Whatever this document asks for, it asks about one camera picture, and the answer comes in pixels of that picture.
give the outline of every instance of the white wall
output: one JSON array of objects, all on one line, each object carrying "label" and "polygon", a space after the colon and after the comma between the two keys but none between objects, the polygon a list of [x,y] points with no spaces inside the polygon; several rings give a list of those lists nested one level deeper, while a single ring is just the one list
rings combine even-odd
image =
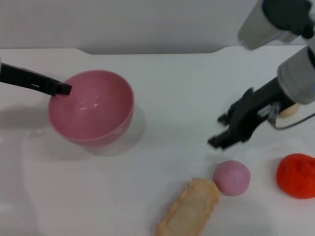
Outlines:
[{"label": "white wall", "polygon": [[1,0],[0,48],[66,47],[98,54],[213,52],[238,44],[237,31],[255,2]]}]

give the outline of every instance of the bread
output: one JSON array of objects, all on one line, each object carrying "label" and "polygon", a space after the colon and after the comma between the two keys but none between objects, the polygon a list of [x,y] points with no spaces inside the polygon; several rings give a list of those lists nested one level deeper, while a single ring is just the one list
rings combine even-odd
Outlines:
[{"label": "bread", "polygon": [[300,105],[298,103],[295,103],[294,105],[292,105],[289,108],[285,109],[284,111],[280,112],[279,117],[280,118],[290,117],[290,116],[294,115],[295,113],[297,113],[299,108],[300,108]]},{"label": "bread", "polygon": [[156,236],[199,236],[219,196],[211,180],[193,178],[162,219]]}]

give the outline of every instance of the wire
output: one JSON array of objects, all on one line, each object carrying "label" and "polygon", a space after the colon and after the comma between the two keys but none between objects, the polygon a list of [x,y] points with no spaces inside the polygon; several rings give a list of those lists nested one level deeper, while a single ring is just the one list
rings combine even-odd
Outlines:
[{"label": "wire", "polygon": [[292,127],[294,127],[294,126],[296,126],[298,124],[301,124],[301,123],[307,121],[308,119],[310,119],[312,117],[315,117],[315,113],[313,113],[313,114],[309,115],[308,117],[305,117],[304,119],[301,119],[301,120],[299,120],[299,121],[297,121],[297,122],[295,122],[293,124],[287,125],[287,126],[278,127],[278,126],[276,126],[276,124],[272,124],[272,123],[270,123],[270,124],[276,130],[285,130],[285,129],[292,128]]}]

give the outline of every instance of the red play dough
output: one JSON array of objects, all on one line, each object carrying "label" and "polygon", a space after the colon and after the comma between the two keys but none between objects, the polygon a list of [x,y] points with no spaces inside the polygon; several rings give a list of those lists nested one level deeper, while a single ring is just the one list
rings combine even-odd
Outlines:
[{"label": "red play dough", "polygon": [[277,183],[296,198],[315,198],[315,158],[300,153],[286,156],[278,166]]}]

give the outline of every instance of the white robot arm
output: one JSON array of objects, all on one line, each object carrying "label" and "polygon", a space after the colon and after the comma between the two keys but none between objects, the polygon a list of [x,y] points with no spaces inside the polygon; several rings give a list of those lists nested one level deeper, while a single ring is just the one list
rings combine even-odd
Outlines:
[{"label": "white robot arm", "polygon": [[289,43],[300,35],[307,46],[278,67],[276,78],[257,91],[253,88],[246,91],[227,113],[218,118],[218,122],[228,129],[209,139],[211,146],[225,149],[245,142],[262,122],[268,120],[275,127],[279,112],[295,103],[309,104],[315,100],[315,37],[311,6],[307,0],[257,2],[238,34],[244,47],[254,50],[276,39]]}]

